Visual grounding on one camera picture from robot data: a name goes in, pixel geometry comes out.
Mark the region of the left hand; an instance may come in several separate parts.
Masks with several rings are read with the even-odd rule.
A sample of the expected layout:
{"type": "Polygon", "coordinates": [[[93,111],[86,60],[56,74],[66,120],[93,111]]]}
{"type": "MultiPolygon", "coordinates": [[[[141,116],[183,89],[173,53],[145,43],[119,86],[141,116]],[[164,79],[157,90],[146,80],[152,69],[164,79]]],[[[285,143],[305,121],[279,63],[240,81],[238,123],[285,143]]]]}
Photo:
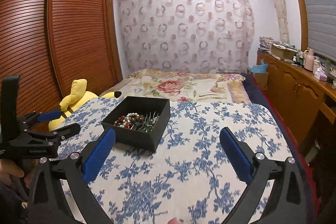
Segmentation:
{"type": "Polygon", "coordinates": [[[14,178],[24,178],[26,188],[30,188],[30,184],[33,180],[35,168],[30,173],[24,173],[13,161],[7,159],[1,159],[1,182],[14,190],[17,187],[14,186],[14,178]]]}

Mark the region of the right hand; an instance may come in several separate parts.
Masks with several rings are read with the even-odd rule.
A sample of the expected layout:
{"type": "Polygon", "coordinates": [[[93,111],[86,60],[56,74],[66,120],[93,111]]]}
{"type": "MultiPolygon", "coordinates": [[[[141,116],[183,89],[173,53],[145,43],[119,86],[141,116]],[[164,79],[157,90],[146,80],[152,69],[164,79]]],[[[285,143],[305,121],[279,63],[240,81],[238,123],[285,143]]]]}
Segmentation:
{"type": "Polygon", "coordinates": [[[183,222],[180,219],[172,218],[167,224],[183,224],[183,222]]]}

